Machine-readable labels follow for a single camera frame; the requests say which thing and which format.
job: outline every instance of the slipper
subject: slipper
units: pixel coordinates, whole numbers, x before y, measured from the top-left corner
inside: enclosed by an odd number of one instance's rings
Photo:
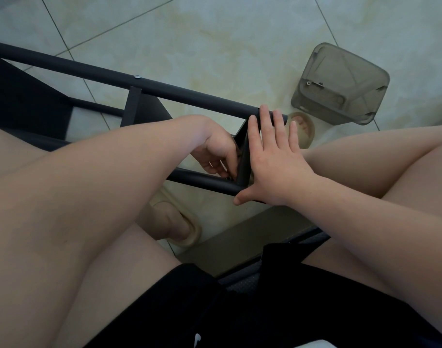
[[[308,149],[313,142],[314,139],[314,123],[311,120],[311,118],[304,112],[293,112],[288,115],[287,123],[285,125],[285,130],[287,131],[287,134],[289,134],[289,127],[290,123],[292,122],[292,119],[294,117],[300,116],[303,118],[303,121],[308,126],[308,134],[305,133],[303,128],[297,123],[297,128],[299,132],[299,146],[300,149]]]
[[[155,193],[153,198],[151,198],[150,205],[155,206],[156,204],[163,201],[174,206],[180,212],[190,228],[190,234],[185,240],[182,240],[180,242],[171,238],[167,238],[167,240],[175,246],[179,246],[182,248],[190,248],[191,246],[194,246],[201,237],[201,225],[198,222],[197,217],[187,208],[185,208],[181,203],[179,203],[176,198],[174,198],[171,193],[162,186],[160,190]]]

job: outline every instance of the foot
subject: foot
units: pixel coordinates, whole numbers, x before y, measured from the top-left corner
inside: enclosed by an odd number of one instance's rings
[[[301,116],[296,116],[292,118],[292,121],[295,121],[305,132],[306,135],[310,136],[308,125],[306,124],[305,120]]]
[[[174,207],[174,205],[162,201],[153,206],[154,209],[164,213],[167,216],[168,226],[166,238],[171,238],[175,241],[181,242],[190,235],[190,226],[181,213]]]

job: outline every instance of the gray plastic container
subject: gray plastic container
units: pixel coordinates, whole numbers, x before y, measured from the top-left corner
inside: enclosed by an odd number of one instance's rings
[[[313,50],[291,104],[332,125],[374,120],[390,77],[387,71],[329,43]]]

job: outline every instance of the hand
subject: hand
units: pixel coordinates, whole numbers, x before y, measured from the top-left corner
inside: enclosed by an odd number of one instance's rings
[[[195,148],[191,155],[209,174],[218,174],[222,178],[237,177],[238,148],[232,136],[218,123],[208,119],[208,139]]]
[[[280,111],[274,110],[272,115],[275,127],[272,126],[268,106],[260,106],[263,141],[256,117],[250,116],[248,120],[250,163],[255,181],[235,196],[235,205],[251,200],[287,205],[297,191],[297,184],[309,183],[310,179],[317,177],[301,154],[296,122],[291,122],[287,138]]]

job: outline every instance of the shorts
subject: shorts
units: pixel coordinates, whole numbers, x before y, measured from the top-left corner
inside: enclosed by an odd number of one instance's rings
[[[86,347],[442,347],[408,304],[301,264],[301,244],[264,248],[252,296],[227,291],[193,264],[166,274]]]

